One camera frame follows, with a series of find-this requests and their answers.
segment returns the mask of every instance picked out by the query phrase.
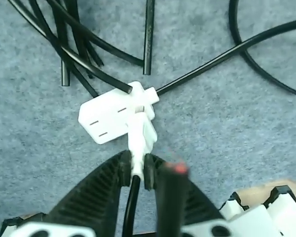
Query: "wooden surface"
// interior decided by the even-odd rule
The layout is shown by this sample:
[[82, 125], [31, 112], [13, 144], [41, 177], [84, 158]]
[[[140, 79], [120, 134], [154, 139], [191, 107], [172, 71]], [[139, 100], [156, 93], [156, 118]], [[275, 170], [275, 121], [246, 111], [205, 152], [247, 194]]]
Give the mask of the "wooden surface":
[[271, 190], [274, 187], [281, 185], [288, 185], [296, 197], [296, 182], [291, 180], [279, 180], [262, 186], [239, 190], [237, 191], [237, 194], [240, 196], [242, 205], [248, 205], [251, 207], [263, 203], [270, 196]]

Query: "gray carpet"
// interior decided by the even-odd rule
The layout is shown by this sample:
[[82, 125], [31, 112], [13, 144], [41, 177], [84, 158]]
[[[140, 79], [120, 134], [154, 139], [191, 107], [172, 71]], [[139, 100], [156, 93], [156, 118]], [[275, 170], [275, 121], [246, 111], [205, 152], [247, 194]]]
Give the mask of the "gray carpet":
[[[83, 23], [111, 44], [142, 57], [145, 1], [80, 0]], [[233, 46], [227, 0], [156, 0], [152, 76], [100, 49], [105, 72], [159, 88]], [[44, 7], [51, 15], [49, 7]], [[240, 0], [247, 39], [296, 19], [296, 0]], [[250, 49], [265, 69], [296, 88], [296, 31]], [[110, 86], [94, 79], [101, 93]], [[37, 32], [0, 1], [0, 225], [48, 212], [79, 180], [127, 148], [126, 137], [95, 144], [78, 124], [90, 99], [79, 82], [60, 86], [60, 59]], [[163, 95], [155, 106], [154, 153], [182, 158], [192, 180], [217, 205], [235, 190], [296, 180], [296, 96], [261, 79], [239, 57]], [[121, 195], [117, 236], [127, 192]], [[154, 229], [153, 193], [141, 190], [135, 231]]]

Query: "black tube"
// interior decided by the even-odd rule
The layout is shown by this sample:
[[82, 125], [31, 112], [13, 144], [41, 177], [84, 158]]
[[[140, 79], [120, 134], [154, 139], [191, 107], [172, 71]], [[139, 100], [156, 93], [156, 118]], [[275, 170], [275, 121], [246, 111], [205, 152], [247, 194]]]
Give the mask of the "black tube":
[[189, 190], [188, 168], [184, 164], [164, 163], [159, 171], [156, 188], [157, 236], [181, 237]]
[[[78, 3], [77, 0], [65, 0], [65, 5], [68, 13], [80, 23], [79, 11], [78, 11]], [[85, 59], [88, 63], [91, 63], [88, 55], [88, 51], [84, 44], [84, 38], [81, 36], [80, 32], [76, 29], [72, 28], [72, 33], [74, 37], [74, 42], [77, 47], [78, 53], [81, 58]], [[89, 78], [93, 78], [93, 75], [88, 73]]]
[[[66, 23], [54, 10], [53, 16], [59, 41], [64, 45], [68, 45]], [[61, 60], [61, 86], [70, 86], [70, 68], [65, 64], [63, 60]]]
[[237, 53], [242, 52], [243, 50], [257, 44], [260, 43], [264, 40], [267, 40], [271, 37], [286, 33], [288, 31], [293, 31], [296, 30], [296, 20], [289, 22], [289, 23], [285, 23], [283, 25], [280, 26], [276, 26], [272, 29], [269, 29], [267, 31], [264, 31], [256, 36], [251, 37], [250, 39], [242, 42], [241, 44], [235, 46], [234, 48], [231, 48], [230, 50], [226, 51], [225, 53], [219, 55], [218, 57], [212, 59], [211, 61], [203, 64], [202, 66], [194, 69], [193, 71], [185, 74], [184, 76], [166, 84], [165, 86], [159, 88], [157, 90], [158, 95], [163, 95], [164, 93], [176, 88], [177, 86], [201, 75], [202, 73], [212, 69], [214, 66], [217, 66], [218, 64], [226, 61], [227, 59], [231, 58], [232, 56], [234, 56]]
[[[80, 17], [79, 17], [79, 10], [78, 10], [78, 2], [77, 0], [65, 0], [65, 5], [67, 7], [67, 10], [69, 12], [69, 14], [76, 19], [77, 22], [80, 23]], [[103, 61], [100, 58], [100, 56], [98, 55], [98, 53], [95, 51], [95, 49], [93, 48], [93, 46], [91, 45], [91, 43], [89, 42], [89, 40], [85, 39], [84, 37], [80, 36], [79, 31], [72, 29], [73, 35], [75, 40], [77, 40], [78, 42], [76, 42], [76, 45], [80, 48], [81, 53], [84, 55], [82, 56], [80, 53], [80, 55], [82, 56], [82, 58], [88, 59], [88, 55], [87, 53], [89, 52], [91, 58], [94, 60], [94, 62], [99, 66], [103, 66]]]
[[[25, 20], [28, 21], [44, 38], [48, 39], [46, 33], [41, 29], [40, 23], [38, 20], [33, 16], [33, 14], [23, 5], [20, 0], [8, 0], [11, 5], [20, 13], [21, 16], [24, 17]], [[93, 65], [86, 62], [84, 59], [80, 58], [77, 53], [71, 50], [69, 47], [62, 45], [58, 42], [57, 38], [55, 38], [57, 43], [61, 46], [61, 48], [68, 54], [70, 58], [72, 58], [76, 63], [84, 67], [86, 70], [93, 73], [97, 78], [100, 80], [118, 88], [126, 93], [130, 93], [132, 88], [130, 85], [119, 81], [110, 75], [102, 72], [100, 69], [94, 67]]]
[[41, 23], [41, 26], [44, 29], [47, 39], [52, 44], [58, 55], [65, 62], [66, 65], [69, 65], [75, 75], [78, 75], [77, 79], [81, 84], [86, 88], [86, 90], [91, 94], [93, 98], [97, 97], [99, 94], [94, 90], [94, 88], [88, 83], [88, 81], [83, 77], [79, 70], [75, 67], [74, 63], [71, 61], [70, 57], [63, 51], [61, 46], [58, 44], [57, 38], [52, 33], [48, 23], [46, 22], [42, 11], [39, 8], [36, 0], [29, 0], [30, 5], [33, 9], [35, 16], [37, 17], [38, 22]]
[[61, 60], [61, 86], [70, 86], [70, 71], [69, 66]]
[[84, 44], [85, 47], [88, 50], [88, 53], [90, 54], [91, 58], [94, 60], [94, 62], [99, 66], [104, 66], [104, 63], [102, 61], [102, 59], [100, 58], [100, 56], [98, 55], [98, 53], [95, 51], [95, 49], [93, 48], [92, 44], [90, 43], [89, 40], [85, 39], [84, 40]]
[[146, 25], [144, 43], [144, 75], [151, 74], [152, 40], [154, 24], [154, 0], [146, 1]]
[[64, 20], [71, 26], [77, 29], [77, 31], [80, 31], [83, 36], [88, 38], [91, 42], [96, 44], [98, 47], [104, 49], [105, 51], [124, 59], [125, 61], [128, 61], [130, 63], [133, 63], [138, 66], [143, 66], [143, 60], [136, 58], [128, 53], [123, 52], [122, 50], [114, 47], [113, 45], [105, 42], [103, 39], [97, 37], [95, 34], [93, 34], [88, 28], [86, 28], [84, 25], [77, 22], [67, 11], [64, 9], [60, 4], [57, 3], [56, 0], [46, 0], [51, 7], [54, 7], [59, 10], [59, 13], [62, 15]]
[[[235, 44], [241, 44], [242, 39], [239, 33], [238, 29], [238, 3], [239, 0], [230, 0], [229, 1], [229, 29], [231, 32], [231, 36], [233, 38], [233, 41]], [[251, 55], [248, 53], [247, 50], [244, 50], [240, 53], [241, 57], [246, 61], [246, 63], [256, 72], [258, 73], [262, 78], [268, 80], [269, 82], [275, 84], [276, 86], [284, 89], [287, 92], [290, 92], [294, 95], [296, 95], [296, 90], [285, 85], [284, 83], [280, 82], [278, 79], [273, 77], [271, 74], [269, 74], [266, 70], [264, 70], [260, 65], [251, 57]]]
[[138, 193], [139, 193], [139, 186], [140, 186], [140, 177], [137, 175], [134, 175], [128, 200], [127, 200], [125, 215], [124, 215], [122, 237], [133, 236], [134, 219], [135, 219], [136, 205], [137, 205], [137, 199], [138, 199]]

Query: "black cable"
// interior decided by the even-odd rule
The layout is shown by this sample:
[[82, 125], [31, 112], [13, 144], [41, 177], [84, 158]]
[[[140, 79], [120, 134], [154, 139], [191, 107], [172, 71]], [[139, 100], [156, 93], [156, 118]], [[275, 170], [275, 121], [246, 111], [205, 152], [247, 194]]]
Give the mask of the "black cable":
[[42, 11], [39, 8], [36, 0], [29, 0], [29, 3], [33, 9], [35, 16], [37, 17], [38, 22], [41, 24], [48, 41], [54, 47], [58, 55], [65, 62], [66, 65], [69, 65], [75, 75], [78, 75], [77, 79], [81, 82], [81, 84], [87, 89], [87, 91], [91, 94], [93, 98], [97, 97], [99, 94], [94, 90], [94, 88], [88, 83], [88, 81], [83, 77], [83, 75], [79, 72], [79, 70], [75, 67], [74, 63], [71, 61], [70, 57], [63, 51], [61, 46], [58, 44], [58, 40], [55, 35], [52, 33], [48, 23], [46, 22]]
[[[76, 0], [65, 0], [65, 5], [67, 7], [68, 13], [76, 19], [76, 21], [80, 22], [79, 12], [78, 12], [78, 3]], [[74, 42], [76, 45], [76, 48], [78, 50], [79, 56], [83, 59], [85, 59], [88, 63], [91, 63], [88, 51], [84, 45], [84, 39], [81, 36], [80, 32], [78, 32], [76, 29], [72, 28], [72, 33], [74, 37]], [[93, 75], [88, 72], [89, 78], [93, 78]]]
[[[80, 23], [80, 17], [79, 17], [79, 10], [78, 10], [78, 2], [77, 0], [64, 0], [66, 8], [68, 10], [68, 13], [74, 18], [76, 19], [77, 22]], [[103, 61], [101, 60], [100, 56], [98, 55], [98, 53], [95, 51], [95, 49], [93, 48], [93, 46], [91, 45], [90, 41], [85, 39], [83, 36], [81, 36], [80, 32], [72, 29], [73, 31], [73, 35], [74, 35], [74, 40], [78, 41], [78, 45], [80, 47], [80, 51], [82, 54], [81, 57], [88, 59], [88, 52], [91, 56], [91, 58], [94, 60], [94, 62], [100, 67], [103, 66]]]
[[88, 28], [86, 28], [84, 25], [77, 22], [67, 11], [64, 9], [60, 4], [57, 3], [56, 0], [46, 0], [49, 5], [55, 9], [58, 9], [59, 13], [62, 15], [64, 20], [73, 28], [75, 28], [77, 31], [79, 31], [81, 34], [83, 34], [84, 37], [88, 38], [91, 42], [96, 44], [98, 47], [104, 49], [105, 51], [124, 59], [125, 61], [128, 61], [130, 63], [133, 63], [138, 66], [143, 66], [143, 60], [136, 58], [128, 53], [123, 52], [122, 50], [114, 47], [113, 45], [105, 42], [103, 39], [99, 38], [95, 34], [93, 34]]
[[90, 43], [89, 40], [85, 39], [84, 40], [85, 43], [85, 47], [88, 50], [88, 53], [90, 54], [91, 58], [93, 59], [93, 61], [99, 66], [104, 66], [104, 63], [102, 61], [102, 59], [100, 58], [100, 56], [98, 55], [98, 53], [95, 51], [95, 49], [93, 48], [92, 44]]
[[260, 42], [267, 40], [271, 37], [274, 37], [276, 35], [280, 35], [280, 34], [286, 33], [288, 31], [293, 31], [293, 30], [296, 30], [296, 20], [286, 23], [286, 24], [283, 24], [283, 25], [280, 25], [280, 26], [276, 26], [276, 27], [269, 29], [267, 31], [264, 31], [256, 36], [253, 36], [250, 39], [235, 46], [234, 48], [231, 48], [230, 50], [226, 51], [225, 53], [219, 55], [218, 57], [212, 59], [211, 61], [194, 69], [193, 71], [191, 71], [191, 72], [181, 76], [180, 78], [166, 84], [165, 86], [159, 88], [157, 90], [157, 93], [160, 96], [160, 95], [176, 88], [177, 86], [199, 76], [200, 74], [210, 70], [214, 66], [217, 66], [218, 64], [226, 61], [227, 59], [231, 58], [235, 54], [240, 53], [243, 50], [246, 50], [247, 48], [249, 48], [257, 43], [260, 43]]
[[[235, 44], [241, 44], [242, 39], [239, 33], [238, 28], [238, 3], [239, 0], [230, 0], [229, 1], [229, 29], [231, 32], [231, 36], [233, 38], [233, 41]], [[278, 79], [273, 77], [271, 74], [269, 74], [267, 71], [265, 71], [260, 65], [251, 57], [251, 55], [248, 53], [247, 50], [244, 50], [240, 53], [241, 57], [246, 61], [246, 63], [256, 72], [258, 73], [262, 78], [268, 80], [269, 82], [275, 84], [276, 86], [296, 95], [296, 90], [285, 85], [284, 83], [280, 82]]]
[[133, 236], [134, 219], [135, 219], [136, 205], [137, 205], [137, 199], [138, 199], [138, 193], [139, 193], [139, 186], [140, 186], [140, 177], [137, 175], [134, 175], [131, 188], [129, 191], [126, 210], [125, 210], [122, 237]]
[[145, 43], [144, 43], [144, 71], [143, 71], [144, 75], [151, 74], [153, 24], [154, 24], [154, 0], [147, 0]]
[[[68, 35], [65, 21], [53, 10], [53, 16], [59, 41], [68, 46]], [[70, 86], [70, 68], [61, 60], [61, 86]]]
[[[46, 36], [46, 33], [41, 29], [40, 23], [38, 20], [33, 16], [33, 14], [23, 5], [23, 3], [20, 0], [8, 0], [11, 5], [19, 12], [21, 16], [24, 17], [25, 20], [30, 23], [34, 29], [36, 29], [44, 38], [48, 39]], [[112, 85], [115, 88], [118, 88], [126, 93], [130, 93], [132, 91], [132, 88], [130, 85], [123, 83], [122, 81], [119, 81], [110, 75], [102, 72], [100, 69], [94, 67], [93, 65], [86, 62], [84, 59], [79, 57], [77, 53], [75, 53], [73, 50], [71, 50], [69, 47], [62, 45], [59, 43], [57, 38], [55, 37], [55, 40], [61, 46], [61, 48], [68, 54], [70, 58], [72, 58], [76, 63], [84, 67], [86, 70], [93, 73], [97, 78], [104, 81], [105, 83], [108, 83]]]

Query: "white plastic part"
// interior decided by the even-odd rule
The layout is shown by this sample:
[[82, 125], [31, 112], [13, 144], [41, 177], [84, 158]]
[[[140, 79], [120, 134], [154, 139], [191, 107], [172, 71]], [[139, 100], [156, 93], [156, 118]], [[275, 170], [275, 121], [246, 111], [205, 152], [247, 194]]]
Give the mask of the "white plastic part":
[[220, 209], [220, 213], [226, 220], [230, 220], [232, 217], [243, 213], [242, 206], [238, 204], [236, 200], [227, 201], [224, 206]]
[[280, 194], [267, 211], [284, 236], [296, 237], [296, 202], [290, 194]]
[[131, 176], [137, 175], [144, 180], [144, 157], [153, 149], [157, 133], [143, 111], [131, 115], [128, 119], [128, 149], [132, 154]]
[[264, 205], [234, 216], [229, 220], [229, 227], [242, 237], [282, 237]]
[[7, 226], [1, 237], [10, 237], [15, 230], [16, 226]]
[[28, 222], [17, 228], [10, 237], [31, 237], [39, 231], [48, 232], [48, 237], [73, 237], [76, 235], [81, 235], [83, 237], [96, 236], [94, 231], [87, 227], [49, 224], [44, 222]]
[[113, 89], [81, 105], [78, 121], [96, 143], [103, 144], [126, 134], [127, 121], [140, 106], [149, 120], [154, 119], [152, 104], [159, 101], [155, 89], [144, 90], [138, 81], [129, 85], [133, 87], [130, 94]]

